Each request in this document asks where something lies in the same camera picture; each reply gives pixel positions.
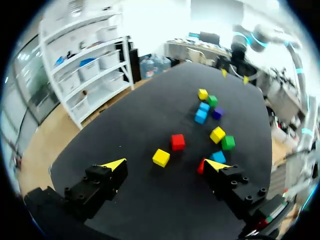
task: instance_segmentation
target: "water bottle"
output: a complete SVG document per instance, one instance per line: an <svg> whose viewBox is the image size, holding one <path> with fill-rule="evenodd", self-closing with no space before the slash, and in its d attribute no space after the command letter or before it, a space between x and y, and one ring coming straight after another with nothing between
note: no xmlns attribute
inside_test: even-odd
<svg viewBox="0 0 320 240"><path fill-rule="evenodd" d="M152 78L155 74L155 64L147 56L140 62L140 72L142 79Z"/></svg>
<svg viewBox="0 0 320 240"><path fill-rule="evenodd" d="M161 74L163 64L162 59L157 54L153 54L150 59L154 62L154 74Z"/></svg>
<svg viewBox="0 0 320 240"><path fill-rule="evenodd" d="M171 68L171 61L165 56L162 57L162 71L165 73Z"/></svg>

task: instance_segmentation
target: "chair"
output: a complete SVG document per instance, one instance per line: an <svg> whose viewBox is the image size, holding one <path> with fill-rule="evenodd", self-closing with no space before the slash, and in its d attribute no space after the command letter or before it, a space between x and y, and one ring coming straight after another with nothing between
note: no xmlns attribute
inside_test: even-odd
<svg viewBox="0 0 320 240"><path fill-rule="evenodd" d="M187 51L188 60L190 60L193 63L204 64L212 67L215 62L212 59L207 59L206 56L201 51L194 50L188 47L186 48L186 51Z"/></svg>

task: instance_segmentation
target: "white storage bin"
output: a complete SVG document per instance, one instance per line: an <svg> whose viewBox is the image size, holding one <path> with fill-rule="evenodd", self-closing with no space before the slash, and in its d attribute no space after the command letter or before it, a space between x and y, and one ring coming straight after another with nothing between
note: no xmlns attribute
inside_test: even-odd
<svg viewBox="0 0 320 240"><path fill-rule="evenodd" d="M284 140L284 145L286 145L288 148L290 149L295 149L298 146L299 143L299 137L296 136L295 138L292 138L291 136L288 136L285 140Z"/></svg>
<svg viewBox="0 0 320 240"><path fill-rule="evenodd" d="M88 97L84 96L71 110L78 119L85 115L90 110Z"/></svg>
<svg viewBox="0 0 320 240"><path fill-rule="evenodd" d="M276 124L271 127L271 136L281 143L287 138L287 134Z"/></svg>
<svg viewBox="0 0 320 240"><path fill-rule="evenodd" d="M79 68L81 79L88 81L100 73L98 58Z"/></svg>
<svg viewBox="0 0 320 240"><path fill-rule="evenodd" d="M99 41L108 42L113 39L118 38L118 27L117 26L109 26L104 27L96 31L96 37Z"/></svg>
<svg viewBox="0 0 320 240"><path fill-rule="evenodd" d="M117 65L120 62L119 54L120 50L115 50L99 57L100 68L108 69Z"/></svg>
<svg viewBox="0 0 320 240"><path fill-rule="evenodd" d="M105 76L103 83L109 91L117 91L124 85L124 73L119 71L110 72Z"/></svg>
<svg viewBox="0 0 320 240"><path fill-rule="evenodd" d="M78 74L78 70L73 72L67 72L63 76L61 76L59 81L59 86L64 95L68 95L74 89L80 86L80 78Z"/></svg>

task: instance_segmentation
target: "yellow cube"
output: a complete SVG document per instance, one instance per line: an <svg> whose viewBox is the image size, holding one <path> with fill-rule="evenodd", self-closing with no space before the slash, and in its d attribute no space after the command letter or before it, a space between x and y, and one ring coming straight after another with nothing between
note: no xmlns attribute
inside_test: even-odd
<svg viewBox="0 0 320 240"><path fill-rule="evenodd" d="M210 134L210 138L214 141L215 144L219 143L226 136L225 131L221 127L216 127Z"/></svg>
<svg viewBox="0 0 320 240"><path fill-rule="evenodd" d="M208 97L208 92L205 89L199 89L198 96L201 100L206 100Z"/></svg>
<svg viewBox="0 0 320 240"><path fill-rule="evenodd" d="M155 154L153 155L153 162L155 164L158 164L159 166L161 167L165 167L169 161L169 158L170 158L170 154L161 150L161 149L158 149Z"/></svg>

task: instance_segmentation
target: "black table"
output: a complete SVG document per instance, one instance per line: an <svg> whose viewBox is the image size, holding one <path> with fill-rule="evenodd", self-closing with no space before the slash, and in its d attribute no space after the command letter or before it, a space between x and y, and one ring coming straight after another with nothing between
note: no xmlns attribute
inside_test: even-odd
<svg viewBox="0 0 320 240"><path fill-rule="evenodd" d="M220 121L208 116L204 125L194 122L199 88L225 109ZM261 92L196 63L155 77L101 113L56 159L53 185L63 195L90 165L126 158L127 179L86 225L123 240L236 239L245 223L196 173L203 157L221 149L209 138L217 126L235 138L235 149L224 152L227 164L240 165L254 184L268 188L272 141ZM170 150L173 134L184 135L182 155ZM165 168L152 161L158 148L171 153Z"/></svg>

